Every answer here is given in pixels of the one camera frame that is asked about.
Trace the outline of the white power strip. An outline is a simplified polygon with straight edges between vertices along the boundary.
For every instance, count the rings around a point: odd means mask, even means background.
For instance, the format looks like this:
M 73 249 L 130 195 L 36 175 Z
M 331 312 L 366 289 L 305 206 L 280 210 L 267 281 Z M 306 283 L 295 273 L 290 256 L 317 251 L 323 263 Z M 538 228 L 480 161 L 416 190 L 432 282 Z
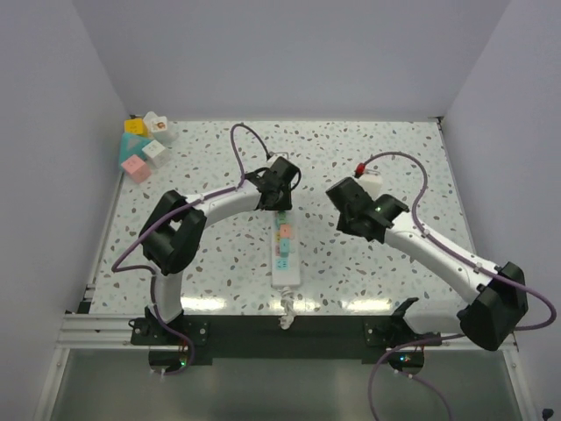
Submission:
M 297 288 L 302 284 L 297 212 L 276 211 L 271 222 L 271 285 L 275 289 Z

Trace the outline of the white cube plug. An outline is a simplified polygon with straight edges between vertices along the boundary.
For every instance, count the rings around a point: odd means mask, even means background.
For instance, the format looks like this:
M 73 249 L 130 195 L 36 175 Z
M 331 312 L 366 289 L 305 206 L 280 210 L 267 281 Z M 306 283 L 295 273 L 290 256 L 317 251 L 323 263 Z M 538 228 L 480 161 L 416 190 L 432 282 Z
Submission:
M 152 140 L 142 148 L 147 160 L 156 168 L 166 165 L 171 158 L 170 150 L 157 140 Z

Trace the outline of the pink cube plug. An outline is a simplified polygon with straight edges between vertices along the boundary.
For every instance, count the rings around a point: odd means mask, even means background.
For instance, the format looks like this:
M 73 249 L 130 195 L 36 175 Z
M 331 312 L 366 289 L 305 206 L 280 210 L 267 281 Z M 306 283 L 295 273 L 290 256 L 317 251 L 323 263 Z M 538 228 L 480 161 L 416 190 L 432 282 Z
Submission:
M 152 174 L 148 164 L 136 154 L 120 164 L 124 172 L 137 184 L 146 181 Z

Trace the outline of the teal triangular socket block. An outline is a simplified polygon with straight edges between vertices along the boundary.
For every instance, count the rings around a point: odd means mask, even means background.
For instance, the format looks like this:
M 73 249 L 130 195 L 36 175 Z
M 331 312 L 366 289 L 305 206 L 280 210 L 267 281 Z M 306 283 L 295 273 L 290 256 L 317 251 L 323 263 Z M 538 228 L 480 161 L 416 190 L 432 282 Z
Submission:
M 141 160 L 146 160 L 146 155 L 143 152 L 143 148 L 150 143 L 149 138 L 139 136 L 130 132 L 124 132 L 121 137 L 118 155 L 118 164 L 122 164 L 131 158 L 133 155 L 137 155 Z

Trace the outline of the green plug adapter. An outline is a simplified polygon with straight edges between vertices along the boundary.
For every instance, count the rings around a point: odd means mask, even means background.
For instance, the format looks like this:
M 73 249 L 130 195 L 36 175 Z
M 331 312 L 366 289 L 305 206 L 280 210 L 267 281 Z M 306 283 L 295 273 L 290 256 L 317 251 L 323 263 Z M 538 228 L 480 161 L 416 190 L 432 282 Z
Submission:
M 285 211 L 279 211 L 276 214 L 276 220 L 280 225 L 288 223 L 288 214 Z

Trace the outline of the salmon plug adapter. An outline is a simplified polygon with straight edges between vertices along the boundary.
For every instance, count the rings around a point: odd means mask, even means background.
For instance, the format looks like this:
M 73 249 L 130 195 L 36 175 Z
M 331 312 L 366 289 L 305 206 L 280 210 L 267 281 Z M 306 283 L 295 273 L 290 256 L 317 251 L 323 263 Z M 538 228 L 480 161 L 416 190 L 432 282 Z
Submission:
M 279 228 L 281 239 L 292 239 L 294 237 L 294 230 L 290 224 L 282 224 Z

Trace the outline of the teal plug adapter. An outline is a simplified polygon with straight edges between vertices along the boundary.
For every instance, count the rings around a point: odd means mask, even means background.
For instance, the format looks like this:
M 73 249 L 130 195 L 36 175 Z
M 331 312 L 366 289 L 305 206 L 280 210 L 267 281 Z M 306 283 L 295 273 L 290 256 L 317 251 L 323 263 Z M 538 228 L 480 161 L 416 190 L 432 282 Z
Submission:
M 287 257 L 291 253 L 290 239 L 280 239 L 278 248 L 279 248 L 279 255 L 281 257 Z

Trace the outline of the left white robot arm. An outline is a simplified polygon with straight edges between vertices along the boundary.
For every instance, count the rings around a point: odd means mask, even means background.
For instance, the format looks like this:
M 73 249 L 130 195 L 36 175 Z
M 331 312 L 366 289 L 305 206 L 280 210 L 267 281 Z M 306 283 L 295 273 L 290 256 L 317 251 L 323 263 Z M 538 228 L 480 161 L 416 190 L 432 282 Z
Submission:
M 181 336 L 181 279 L 193 261 L 205 229 L 249 211 L 271 211 L 272 280 L 281 292 L 280 327 L 288 329 L 295 319 L 291 294 L 301 284 L 297 228 L 292 192 L 302 179 L 301 170 L 285 157 L 270 158 L 263 168 L 242 175 L 241 183 L 199 196 L 165 193 L 141 230 L 145 258 L 154 263 L 149 313 L 154 317 L 151 334 L 162 344 Z

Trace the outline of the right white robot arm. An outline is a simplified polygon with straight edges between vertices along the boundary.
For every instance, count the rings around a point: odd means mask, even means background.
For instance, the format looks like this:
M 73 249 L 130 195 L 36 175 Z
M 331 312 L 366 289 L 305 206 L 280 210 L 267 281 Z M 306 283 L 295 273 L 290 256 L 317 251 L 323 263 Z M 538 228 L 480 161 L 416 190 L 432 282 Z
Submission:
M 475 345 L 497 350 L 528 311 L 521 268 L 498 266 L 468 253 L 430 227 L 417 223 L 394 196 L 372 198 L 346 177 L 326 190 L 339 212 L 337 230 L 397 249 L 445 281 L 466 302 L 457 314 L 460 331 Z

